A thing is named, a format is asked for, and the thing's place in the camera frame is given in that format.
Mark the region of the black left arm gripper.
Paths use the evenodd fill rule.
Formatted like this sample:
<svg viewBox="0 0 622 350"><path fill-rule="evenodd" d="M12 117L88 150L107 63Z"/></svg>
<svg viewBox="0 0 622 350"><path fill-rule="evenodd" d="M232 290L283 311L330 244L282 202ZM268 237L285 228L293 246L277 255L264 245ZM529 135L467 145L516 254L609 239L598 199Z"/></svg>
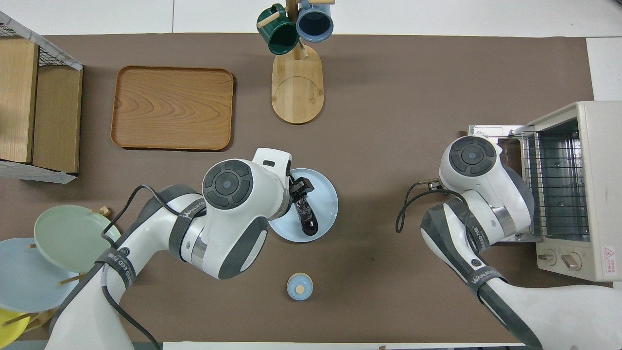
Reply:
<svg viewBox="0 0 622 350"><path fill-rule="evenodd" d="M301 199L301 195L302 198L307 199L309 193L315 189L308 178L295 178L291 171L287 171L287 175L289 177L289 194L292 204L299 201Z"/></svg>

